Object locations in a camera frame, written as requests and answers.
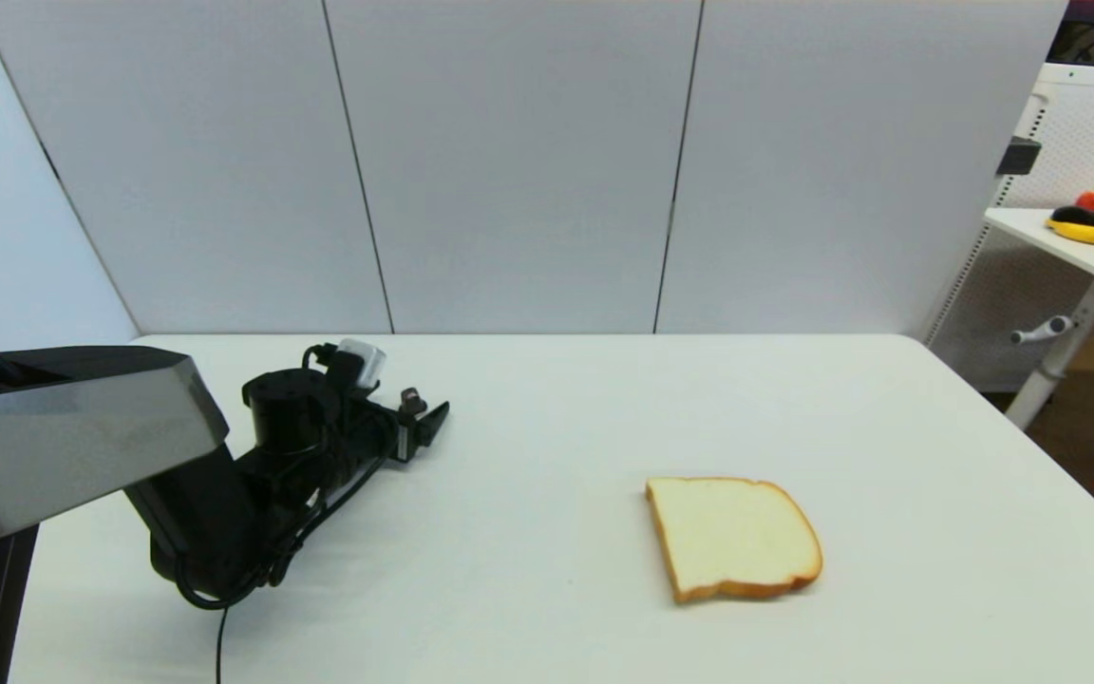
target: white partition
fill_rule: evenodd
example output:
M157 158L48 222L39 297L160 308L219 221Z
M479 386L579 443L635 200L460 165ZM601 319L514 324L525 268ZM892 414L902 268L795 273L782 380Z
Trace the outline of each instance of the white partition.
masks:
M0 53L143 333L391 329L321 1L0 1Z
M137 334L0 61L0 349L119 345Z
M698 0L328 0L398 333L650 333Z
M659 329L915 335L1061 0L708 0Z

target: slice of bread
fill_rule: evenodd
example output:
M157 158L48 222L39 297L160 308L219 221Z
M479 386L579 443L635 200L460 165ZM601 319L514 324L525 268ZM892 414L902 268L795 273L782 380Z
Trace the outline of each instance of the slice of bread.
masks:
M645 494L676 602L776 596L821 575L817 534L769 482L652 477Z

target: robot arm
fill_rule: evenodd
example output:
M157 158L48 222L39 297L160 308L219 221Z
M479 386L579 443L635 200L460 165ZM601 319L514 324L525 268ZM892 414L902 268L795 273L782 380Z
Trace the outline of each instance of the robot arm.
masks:
M310 357L325 371L309 368ZM284 579L292 556L386 459L429 447L449 403L426 411L370 401L382 351L312 347L303 368L243 386L256 447L234 460L196 364L148 347L0 355L0 611L31 558L36 525L125 489L151 531L151 565L194 605L220 608ZM19 565L22 563L22 575ZM13 637L13 615L0 615ZM5 679L11 639L5 640Z

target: tabletop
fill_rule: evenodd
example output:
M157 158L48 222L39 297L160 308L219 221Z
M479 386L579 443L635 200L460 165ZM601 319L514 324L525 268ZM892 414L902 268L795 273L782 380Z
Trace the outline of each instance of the tabletop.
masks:
M152 336L240 385L338 336ZM230 612L222 680L1094 681L1094 500L895 336L361 336L446 426ZM676 606L645 478L776 482L824 546L773 601ZM113 494L42 524L12 681L212 681L219 614Z
M1094 245L1068 240L1046 227L1050 209L986 209L987 224L1031 243L1094 276Z

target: table leg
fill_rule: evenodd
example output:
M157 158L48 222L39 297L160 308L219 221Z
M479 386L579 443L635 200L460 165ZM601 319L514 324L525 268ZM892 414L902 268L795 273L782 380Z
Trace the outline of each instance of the table leg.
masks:
M1033 370L1033 375L1029 375L1024 386L1021 386L1020 394L1011 401L1006 417L1016 425L1016 428L1026 429L1033 424L1034 417L1037 417L1040 408L1046 405L1046 399L1055 393L1062 378L1067 376L1067 367L1071 363L1071 359L1075 358L1078 350L1091 335L1094 328L1094 280L1080 299L1071 320L1075 321L1075 327L1055 341L1046 358L1040 360L1036 370Z

